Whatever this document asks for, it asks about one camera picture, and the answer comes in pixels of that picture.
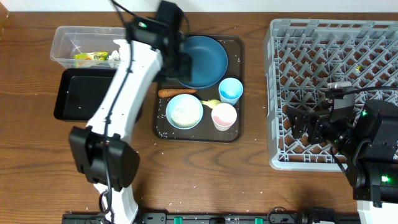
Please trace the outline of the white tissue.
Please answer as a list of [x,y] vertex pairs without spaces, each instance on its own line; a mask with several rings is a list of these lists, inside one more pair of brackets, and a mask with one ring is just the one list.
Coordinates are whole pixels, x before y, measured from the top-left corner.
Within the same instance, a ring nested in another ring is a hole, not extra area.
[[113,42],[119,46],[118,50],[112,51],[108,55],[108,61],[120,61],[121,59],[121,53],[123,52],[123,47],[126,44],[126,41],[124,39],[115,39]]

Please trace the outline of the pink cup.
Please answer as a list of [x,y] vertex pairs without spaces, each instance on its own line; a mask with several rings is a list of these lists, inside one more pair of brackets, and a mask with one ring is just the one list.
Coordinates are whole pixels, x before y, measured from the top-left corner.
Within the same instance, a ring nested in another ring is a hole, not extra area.
[[211,112],[213,124],[219,131],[226,131],[232,127],[237,117],[236,109],[228,103],[218,104]]

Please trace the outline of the green yellow snack wrapper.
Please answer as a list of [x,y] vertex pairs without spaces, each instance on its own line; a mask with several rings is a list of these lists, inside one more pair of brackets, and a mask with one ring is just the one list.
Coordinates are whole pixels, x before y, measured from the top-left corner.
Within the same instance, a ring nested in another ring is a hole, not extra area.
[[74,55],[75,60],[95,60],[103,61],[108,59],[108,52],[90,52],[90,53],[80,53]]

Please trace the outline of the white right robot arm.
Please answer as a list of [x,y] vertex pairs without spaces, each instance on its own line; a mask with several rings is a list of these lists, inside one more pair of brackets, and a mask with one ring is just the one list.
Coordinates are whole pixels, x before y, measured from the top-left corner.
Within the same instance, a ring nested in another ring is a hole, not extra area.
[[289,107],[292,135],[310,144],[328,142],[345,156],[338,166],[353,188],[361,223],[397,223],[397,106],[368,100],[359,115],[352,103],[308,112]]

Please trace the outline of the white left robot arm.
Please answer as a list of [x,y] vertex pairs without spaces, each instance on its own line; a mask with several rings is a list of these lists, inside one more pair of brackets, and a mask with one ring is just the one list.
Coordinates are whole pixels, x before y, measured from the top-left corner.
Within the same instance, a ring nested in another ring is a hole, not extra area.
[[131,147],[134,123],[145,95],[158,74],[186,80],[192,60],[182,52],[185,14],[135,17],[117,41],[121,62],[111,84],[85,128],[72,127],[69,144],[77,171],[100,193],[102,221],[133,223],[139,207],[132,182],[140,163]]

